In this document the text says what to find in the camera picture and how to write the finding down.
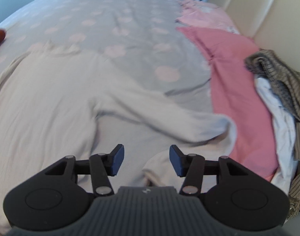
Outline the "cream white long-sleeve garment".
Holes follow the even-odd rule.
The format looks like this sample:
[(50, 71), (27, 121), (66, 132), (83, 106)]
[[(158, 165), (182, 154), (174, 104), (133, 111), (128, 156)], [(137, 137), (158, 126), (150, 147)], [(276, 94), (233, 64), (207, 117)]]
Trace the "cream white long-sleeve garment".
[(172, 66), (162, 51), (131, 47), (103, 53), (77, 45), (42, 45), (0, 74), (0, 233), (10, 230), (3, 200), (14, 187), (68, 155), (88, 159), (121, 143), (125, 160), (114, 189), (143, 186), (163, 173), (179, 186), (170, 145), (210, 159), (231, 153), (231, 118), (213, 113), (208, 71), (197, 52)]

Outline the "white crumpled garment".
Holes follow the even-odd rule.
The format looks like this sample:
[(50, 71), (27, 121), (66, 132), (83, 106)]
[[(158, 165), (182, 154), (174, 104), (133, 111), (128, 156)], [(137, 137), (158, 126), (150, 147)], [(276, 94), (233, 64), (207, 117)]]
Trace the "white crumpled garment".
[(283, 192), (289, 193), (290, 184), (298, 164), (297, 160), (294, 159), (294, 142), (296, 137), (294, 117), (273, 92), (267, 79), (254, 76), (254, 83), (258, 95), (272, 117), (279, 167), (271, 183), (279, 187)]

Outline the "dark pink pillow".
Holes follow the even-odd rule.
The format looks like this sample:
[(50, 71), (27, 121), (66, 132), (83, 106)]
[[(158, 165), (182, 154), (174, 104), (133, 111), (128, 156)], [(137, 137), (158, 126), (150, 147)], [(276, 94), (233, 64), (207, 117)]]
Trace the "dark pink pillow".
[(237, 126), (237, 140), (229, 156), (270, 181), (279, 166), (271, 113), (256, 91), (253, 73), (244, 63), (259, 47), (243, 35), (220, 29), (179, 27), (177, 30), (199, 49), (209, 64), (214, 113), (229, 116)]

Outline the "brown striped garment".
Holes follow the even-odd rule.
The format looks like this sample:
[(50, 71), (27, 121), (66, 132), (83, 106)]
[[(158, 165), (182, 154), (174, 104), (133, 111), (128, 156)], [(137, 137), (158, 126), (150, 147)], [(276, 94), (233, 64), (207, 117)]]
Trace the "brown striped garment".
[(288, 219), (300, 212), (300, 73), (286, 65), (272, 50), (260, 50), (245, 59), (252, 73), (268, 80), (281, 104), (295, 118), (294, 159), (299, 161), (290, 184)]

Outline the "grey duvet pink dots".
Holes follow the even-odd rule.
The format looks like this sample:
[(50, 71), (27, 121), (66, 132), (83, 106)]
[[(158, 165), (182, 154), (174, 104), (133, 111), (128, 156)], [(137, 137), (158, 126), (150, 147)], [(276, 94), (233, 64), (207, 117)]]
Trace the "grey duvet pink dots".
[(177, 0), (34, 0), (0, 23), (0, 73), (47, 43), (76, 45), (186, 109), (211, 112), (208, 63), (178, 32), (180, 11)]

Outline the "cream padded headboard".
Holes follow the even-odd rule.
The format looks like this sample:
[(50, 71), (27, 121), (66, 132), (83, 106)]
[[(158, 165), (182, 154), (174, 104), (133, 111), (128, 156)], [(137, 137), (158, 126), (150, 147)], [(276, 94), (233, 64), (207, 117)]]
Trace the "cream padded headboard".
[(238, 31), (300, 72), (300, 0), (209, 0)]

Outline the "light pink patterned pillow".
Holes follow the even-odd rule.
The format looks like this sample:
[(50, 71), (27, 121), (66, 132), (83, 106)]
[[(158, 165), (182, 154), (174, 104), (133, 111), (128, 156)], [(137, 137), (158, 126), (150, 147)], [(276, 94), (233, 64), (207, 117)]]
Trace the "light pink patterned pillow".
[(184, 27), (196, 27), (240, 34), (229, 15), (218, 5), (197, 0), (181, 0), (179, 4), (182, 12), (176, 22), (182, 24), (182, 27), (177, 27), (178, 31)]

